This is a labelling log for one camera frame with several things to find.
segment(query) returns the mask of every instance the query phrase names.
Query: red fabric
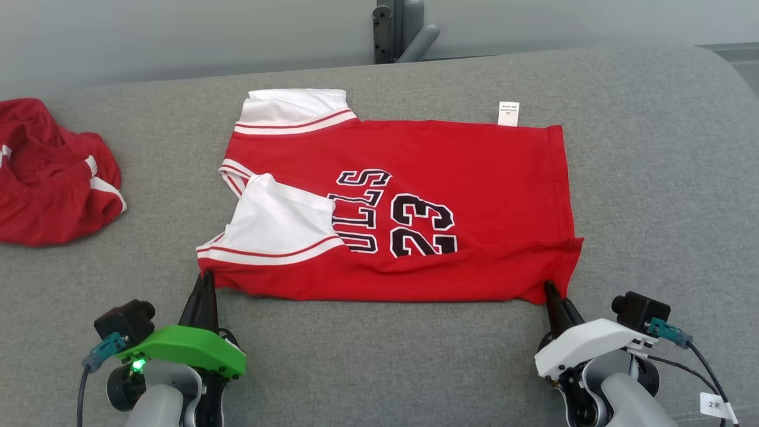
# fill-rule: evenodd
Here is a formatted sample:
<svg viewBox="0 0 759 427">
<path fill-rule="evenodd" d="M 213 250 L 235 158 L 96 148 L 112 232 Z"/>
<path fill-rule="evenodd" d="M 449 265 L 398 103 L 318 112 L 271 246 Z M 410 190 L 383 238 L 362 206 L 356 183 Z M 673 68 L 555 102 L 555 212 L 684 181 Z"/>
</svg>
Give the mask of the red fabric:
<svg viewBox="0 0 759 427">
<path fill-rule="evenodd" d="M 124 209 L 121 172 L 102 138 L 55 123 L 40 100 L 0 102 L 0 242 L 57 245 L 110 223 Z M 96 174 L 87 163 L 92 157 Z M 117 193 L 92 187 L 93 177 Z"/>
<path fill-rule="evenodd" d="M 299 300 L 543 303 L 543 282 L 553 280 L 565 295 L 580 255 L 560 126 L 354 119 L 305 134 L 234 133 L 226 158 L 323 197 L 368 199 L 365 191 L 372 189 L 383 194 L 372 207 L 374 228 L 335 221 L 364 218 L 359 209 L 367 209 L 365 203 L 335 198 L 335 231 L 371 234 L 376 252 L 340 246 L 296 264 L 271 266 L 199 259 L 201 269 L 215 272 L 217 286 Z M 346 171 L 365 169 L 392 177 L 376 187 L 369 181 L 339 184 Z M 404 194 L 444 205 L 453 224 L 433 229 L 440 215 L 431 210 L 401 224 L 392 217 L 392 201 Z M 412 206 L 402 209 L 413 215 Z M 400 226 L 420 233 L 435 253 L 424 255 L 402 239 L 411 253 L 394 254 L 391 235 Z M 455 236 L 455 251 L 441 253 L 442 246 L 433 245 L 435 235 Z"/>
</svg>

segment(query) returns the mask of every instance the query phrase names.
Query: metal bracket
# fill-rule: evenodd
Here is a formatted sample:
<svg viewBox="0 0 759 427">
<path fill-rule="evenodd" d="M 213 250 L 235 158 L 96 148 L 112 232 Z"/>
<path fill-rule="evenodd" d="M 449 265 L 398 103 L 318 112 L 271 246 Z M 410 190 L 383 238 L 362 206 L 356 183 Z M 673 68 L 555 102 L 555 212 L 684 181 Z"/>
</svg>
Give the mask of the metal bracket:
<svg viewBox="0 0 759 427">
<path fill-rule="evenodd" d="M 377 0 L 372 21 L 375 64 L 420 62 L 440 35 L 424 24 L 424 0 Z"/>
</svg>

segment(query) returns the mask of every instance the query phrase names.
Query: gray upholstery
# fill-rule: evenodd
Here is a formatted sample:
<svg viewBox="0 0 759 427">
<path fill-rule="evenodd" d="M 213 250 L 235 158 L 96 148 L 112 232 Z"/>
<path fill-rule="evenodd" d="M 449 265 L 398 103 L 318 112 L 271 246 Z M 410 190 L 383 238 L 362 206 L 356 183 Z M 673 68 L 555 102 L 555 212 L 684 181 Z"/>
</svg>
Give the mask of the gray upholstery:
<svg viewBox="0 0 759 427">
<path fill-rule="evenodd" d="M 231 218 L 216 168 L 246 92 L 337 87 L 362 119 L 564 125 L 577 234 L 569 289 L 586 319 L 634 290 L 672 305 L 744 427 L 759 425 L 759 102 L 722 59 L 691 47 L 539 52 L 411 65 L 129 84 L 45 100 L 74 131 L 100 133 L 121 165 L 128 211 L 65 247 L 0 247 L 0 425 L 74 424 L 93 320 L 132 298 L 174 323 L 197 274 L 194 247 Z M 476 141 L 467 141 L 476 150 Z M 526 302 L 290 302 L 219 294 L 247 351 L 227 390 L 230 426 L 561 425 L 559 394 L 532 356 L 545 309 Z M 699 367 L 661 343 L 654 353 Z M 85 426 L 120 425 L 90 378 Z M 684 427 L 698 379 L 660 366 L 658 400 Z"/>
</svg>

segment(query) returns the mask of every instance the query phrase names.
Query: green led light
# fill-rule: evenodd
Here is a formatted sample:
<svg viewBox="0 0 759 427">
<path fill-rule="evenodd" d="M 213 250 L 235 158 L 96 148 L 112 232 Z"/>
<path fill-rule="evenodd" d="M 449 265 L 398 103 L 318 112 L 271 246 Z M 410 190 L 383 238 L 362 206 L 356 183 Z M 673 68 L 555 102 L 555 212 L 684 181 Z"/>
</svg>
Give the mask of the green led light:
<svg viewBox="0 0 759 427">
<path fill-rule="evenodd" d="M 142 372 L 143 365 L 145 365 L 145 359 L 135 360 L 134 363 L 132 363 L 132 371 Z"/>
</svg>

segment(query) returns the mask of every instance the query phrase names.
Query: red stripe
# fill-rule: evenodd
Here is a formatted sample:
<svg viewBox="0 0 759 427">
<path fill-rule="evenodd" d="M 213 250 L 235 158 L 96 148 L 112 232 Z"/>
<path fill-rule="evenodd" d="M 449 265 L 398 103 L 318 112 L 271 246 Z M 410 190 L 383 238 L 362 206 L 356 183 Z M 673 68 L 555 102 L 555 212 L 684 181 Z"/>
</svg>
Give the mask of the red stripe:
<svg viewBox="0 0 759 427">
<path fill-rule="evenodd" d="M 237 186 L 237 184 L 235 184 L 235 181 L 233 181 L 231 178 L 229 178 L 229 176 L 228 176 L 228 175 L 224 175 L 224 179 L 225 179 L 227 182 L 229 182 L 229 184 L 230 184 L 232 187 L 235 187 L 235 190 L 237 190 L 237 193 L 238 193 L 240 196 L 242 196 L 242 190 L 241 190 L 241 189 L 240 189 L 240 188 Z"/>
<path fill-rule="evenodd" d="M 211 249 L 214 249 L 214 250 L 217 250 L 217 251 L 231 252 L 233 254 L 240 254 L 240 255 L 254 255 L 254 256 L 257 256 L 257 257 L 265 257 L 265 258 L 284 258 L 284 257 L 290 257 L 292 255 L 298 255 L 298 254 L 300 254 L 302 252 L 308 251 L 309 249 L 316 248 L 318 245 L 321 245 L 322 243 L 326 242 L 327 240 L 332 240 L 332 239 L 340 239 L 340 237 L 339 236 L 326 237 L 326 238 L 321 239 L 320 241 L 314 243 L 313 245 L 311 245 L 311 246 L 309 246 L 307 248 L 301 249 L 300 251 L 290 252 L 288 254 L 276 254 L 276 255 L 273 255 L 273 254 L 260 254 L 258 252 L 237 251 L 235 249 L 222 248 L 220 246 L 210 246 L 208 248 L 198 249 L 196 252 L 197 253 L 201 253 L 201 252 L 210 251 Z"/>
<path fill-rule="evenodd" d="M 305 126 L 311 126 L 315 125 L 319 122 L 324 122 L 327 119 L 331 119 L 332 117 L 335 117 L 336 115 L 341 115 L 347 112 L 350 112 L 351 109 L 344 109 L 342 111 L 338 111 L 334 114 L 328 115 L 327 117 L 322 117 L 319 120 L 314 120 L 313 122 L 304 123 L 303 125 L 292 125 L 292 126 L 256 126 L 256 125 L 242 125 L 240 123 L 236 124 L 235 126 L 240 126 L 241 128 L 251 128 L 251 129 L 290 129 L 290 128 L 303 128 Z"/>
<path fill-rule="evenodd" d="M 227 166 L 224 163 L 222 163 L 222 168 L 221 169 L 231 169 L 231 170 L 234 170 L 235 172 L 239 173 L 244 178 L 250 178 L 250 175 L 248 175 L 247 172 L 243 172 L 243 171 L 239 170 L 238 168 L 236 168 L 234 166 Z"/>
</svg>

